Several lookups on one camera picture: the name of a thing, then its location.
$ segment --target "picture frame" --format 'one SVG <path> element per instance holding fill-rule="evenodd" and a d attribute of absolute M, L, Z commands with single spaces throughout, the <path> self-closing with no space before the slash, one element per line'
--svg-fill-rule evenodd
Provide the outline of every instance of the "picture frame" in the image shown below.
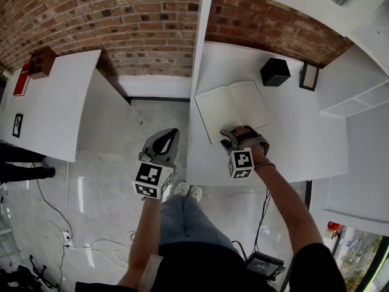
<path fill-rule="evenodd" d="M 23 115 L 22 114 L 16 114 L 15 122 L 13 123 L 12 136 L 17 137 L 17 138 L 20 137 L 20 131 L 21 131 L 21 128 L 22 128 L 22 122 L 23 122 Z"/>
<path fill-rule="evenodd" d="M 300 85 L 302 89 L 315 91 L 318 72 L 320 68 L 304 62 L 303 69 L 300 72 Z"/>

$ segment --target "brick wall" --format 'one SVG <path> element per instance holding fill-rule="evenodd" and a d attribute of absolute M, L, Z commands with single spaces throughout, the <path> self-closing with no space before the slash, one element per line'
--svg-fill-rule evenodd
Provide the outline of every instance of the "brick wall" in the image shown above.
<path fill-rule="evenodd" d="M 0 63 L 102 49 L 105 75 L 191 77 L 199 0 L 0 0 Z"/>
<path fill-rule="evenodd" d="M 275 52 L 324 67 L 353 43 L 273 0 L 212 0 L 205 39 Z"/>

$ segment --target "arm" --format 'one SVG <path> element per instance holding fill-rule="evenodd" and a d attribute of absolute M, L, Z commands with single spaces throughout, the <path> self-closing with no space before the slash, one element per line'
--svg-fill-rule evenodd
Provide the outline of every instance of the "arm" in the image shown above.
<path fill-rule="evenodd" d="M 245 129 L 240 129 L 236 135 L 245 132 Z M 251 147 L 251 151 L 255 164 L 269 162 L 260 145 Z M 282 175 L 272 165 L 258 167 L 255 171 L 269 189 L 274 203 L 286 223 L 294 255 L 306 245 L 323 243 L 316 224 L 304 202 Z"/>
<path fill-rule="evenodd" d="M 138 290 L 150 254 L 158 255 L 160 200 L 146 198 L 128 257 L 128 270 L 118 285 Z"/>

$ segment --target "red book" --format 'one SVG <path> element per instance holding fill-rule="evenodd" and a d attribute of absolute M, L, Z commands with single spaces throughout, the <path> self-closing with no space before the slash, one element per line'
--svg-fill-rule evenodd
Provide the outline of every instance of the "red book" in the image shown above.
<path fill-rule="evenodd" d="M 16 83 L 14 96 L 23 96 L 26 93 L 27 85 L 29 84 L 29 64 L 24 64 L 20 72 L 18 82 Z"/>

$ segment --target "person's leg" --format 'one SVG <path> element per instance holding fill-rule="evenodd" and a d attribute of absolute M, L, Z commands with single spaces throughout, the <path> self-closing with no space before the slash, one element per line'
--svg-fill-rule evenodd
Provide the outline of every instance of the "person's leg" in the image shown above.
<path fill-rule="evenodd" d="M 45 156 L 20 147 L 0 143 L 0 161 L 2 162 L 42 162 Z"/>
<path fill-rule="evenodd" d="M 188 189 L 189 186 L 186 183 L 179 183 L 174 190 L 174 196 L 169 197 L 162 203 L 160 245 L 185 240 L 182 207 Z"/>
<path fill-rule="evenodd" d="M 194 190 L 201 191 L 201 188 L 194 186 Z M 209 218 L 203 213 L 196 197 L 188 196 L 184 202 L 184 232 L 191 241 L 213 243 L 215 245 L 225 246 L 238 252 L 232 245 L 231 240 L 224 235 Z"/>
<path fill-rule="evenodd" d="M 51 178 L 54 177 L 54 175 L 55 169 L 53 168 L 24 168 L 0 162 L 0 183 L 27 181 L 28 179 Z"/>

